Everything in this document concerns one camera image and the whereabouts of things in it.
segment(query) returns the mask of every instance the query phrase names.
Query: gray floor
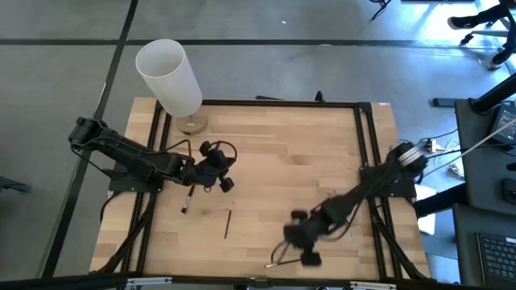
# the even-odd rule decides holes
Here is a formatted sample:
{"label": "gray floor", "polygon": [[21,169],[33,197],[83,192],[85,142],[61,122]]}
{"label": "gray floor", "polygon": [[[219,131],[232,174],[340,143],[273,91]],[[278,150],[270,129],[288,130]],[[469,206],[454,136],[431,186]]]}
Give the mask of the gray floor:
{"label": "gray floor", "polygon": [[[128,7],[129,1],[42,0],[36,5],[0,0],[0,38],[117,39]],[[458,42],[466,32],[449,29],[446,18],[476,11],[472,3],[393,1],[370,23],[378,8],[363,0],[147,0],[139,2],[129,38]],[[479,97],[509,76],[506,68],[486,70],[495,53],[489,38],[476,37],[470,44],[464,49],[186,46],[185,50],[204,98],[250,99],[260,94],[312,100],[322,90],[328,101],[390,102],[400,138],[417,141],[456,128],[453,110],[432,108],[433,97]],[[120,132],[133,97],[152,95],[134,67],[140,48],[125,47],[106,107],[105,121]],[[113,53],[113,46],[0,46],[0,175],[34,186],[28,195],[0,193],[0,280],[39,274],[77,163],[66,138],[76,117],[94,112]],[[100,155],[93,161],[112,165]],[[444,158],[430,166],[442,162]],[[446,170],[423,181],[438,190],[460,182]],[[107,184],[104,176],[88,169],[57,275],[88,271]],[[446,226],[450,222],[447,213],[438,214],[436,234],[423,237],[429,253],[456,257],[453,232]],[[450,277],[442,280],[455,281]]]}

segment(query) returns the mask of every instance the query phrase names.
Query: white lamp shade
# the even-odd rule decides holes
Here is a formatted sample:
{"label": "white lamp shade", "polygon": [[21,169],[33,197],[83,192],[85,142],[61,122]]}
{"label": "white lamp shade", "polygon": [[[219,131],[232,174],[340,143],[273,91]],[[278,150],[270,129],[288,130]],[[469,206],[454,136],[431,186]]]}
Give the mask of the white lamp shade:
{"label": "white lamp shade", "polygon": [[147,44],[136,56],[136,69],[172,116],[190,116],[201,106],[201,89],[177,41],[159,39]]}

